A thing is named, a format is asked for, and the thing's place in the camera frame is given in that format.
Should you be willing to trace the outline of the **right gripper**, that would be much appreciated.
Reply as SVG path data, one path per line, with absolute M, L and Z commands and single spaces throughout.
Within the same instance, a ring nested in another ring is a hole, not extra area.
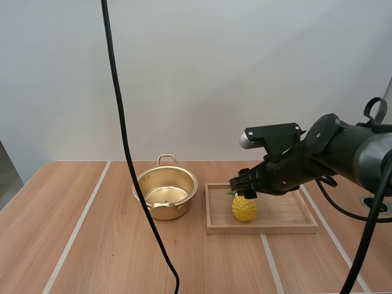
M 278 160 L 265 159 L 230 179 L 230 190 L 243 192 L 245 199 L 257 198 L 257 192 L 284 195 L 310 180 L 309 166 L 309 158 L 287 151 Z

